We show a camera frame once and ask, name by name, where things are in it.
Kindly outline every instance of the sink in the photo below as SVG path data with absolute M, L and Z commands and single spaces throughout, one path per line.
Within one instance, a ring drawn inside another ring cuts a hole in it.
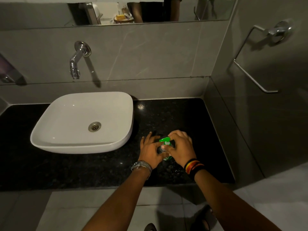
M 53 101 L 30 140 L 43 150 L 66 154 L 113 151 L 133 130 L 133 100 L 124 92 L 75 93 Z

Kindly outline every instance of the person's left hand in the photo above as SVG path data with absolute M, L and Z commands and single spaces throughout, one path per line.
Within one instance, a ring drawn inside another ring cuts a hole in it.
M 169 153 L 163 152 L 161 154 L 157 154 L 157 148 L 164 142 L 154 143 L 154 140 L 159 139 L 160 136 L 151 136 L 152 132 L 150 132 L 146 138 L 142 137 L 140 142 L 140 156 L 138 161 L 144 160 L 150 164 L 152 169 L 155 169 L 164 158 L 169 156 Z

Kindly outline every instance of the sink drain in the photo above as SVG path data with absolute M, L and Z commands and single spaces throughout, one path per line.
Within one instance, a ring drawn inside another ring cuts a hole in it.
M 90 125 L 89 125 L 89 128 L 88 130 L 90 132 L 96 132 L 98 131 L 100 128 L 101 128 L 101 124 L 99 122 L 92 122 Z

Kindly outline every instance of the countertop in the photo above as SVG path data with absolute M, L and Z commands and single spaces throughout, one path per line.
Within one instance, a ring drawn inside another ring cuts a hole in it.
M 235 183 L 202 99 L 134 101 L 134 126 L 121 148 L 97 154 L 58 154 L 34 147 L 30 134 L 48 104 L 13 105 L 1 116 L 0 191 L 117 187 L 138 159 L 142 136 L 180 129 L 193 140 L 197 158 L 222 183 Z M 145 186 L 194 183 L 174 159 L 163 161 Z

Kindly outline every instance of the faucet spout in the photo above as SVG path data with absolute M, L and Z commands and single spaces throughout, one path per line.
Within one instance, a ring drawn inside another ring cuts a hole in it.
M 77 63 L 83 56 L 84 57 L 90 56 L 91 49 L 87 45 L 87 43 L 84 43 L 82 41 L 77 41 L 75 42 L 75 50 L 76 50 L 75 54 L 70 59 L 70 71 L 73 79 L 79 79 L 80 72 Z

